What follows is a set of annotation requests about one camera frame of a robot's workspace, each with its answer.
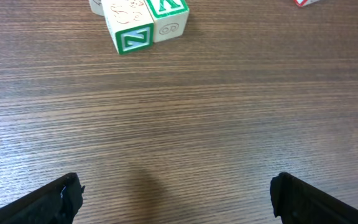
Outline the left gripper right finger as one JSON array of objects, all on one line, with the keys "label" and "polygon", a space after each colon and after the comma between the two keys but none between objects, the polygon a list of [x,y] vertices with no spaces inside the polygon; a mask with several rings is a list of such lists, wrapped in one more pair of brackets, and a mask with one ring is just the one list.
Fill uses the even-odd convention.
[{"label": "left gripper right finger", "polygon": [[283,224],[358,224],[358,209],[287,172],[271,179],[270,196]]}]

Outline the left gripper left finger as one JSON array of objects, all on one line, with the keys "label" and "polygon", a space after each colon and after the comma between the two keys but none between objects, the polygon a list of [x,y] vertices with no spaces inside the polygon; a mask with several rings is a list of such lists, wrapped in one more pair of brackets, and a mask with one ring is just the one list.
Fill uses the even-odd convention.
[{"label": "left gripper left finger", "polygon": [[67,173],[0,208],[0,224],[72,224],[84,190],[77,174]]}]

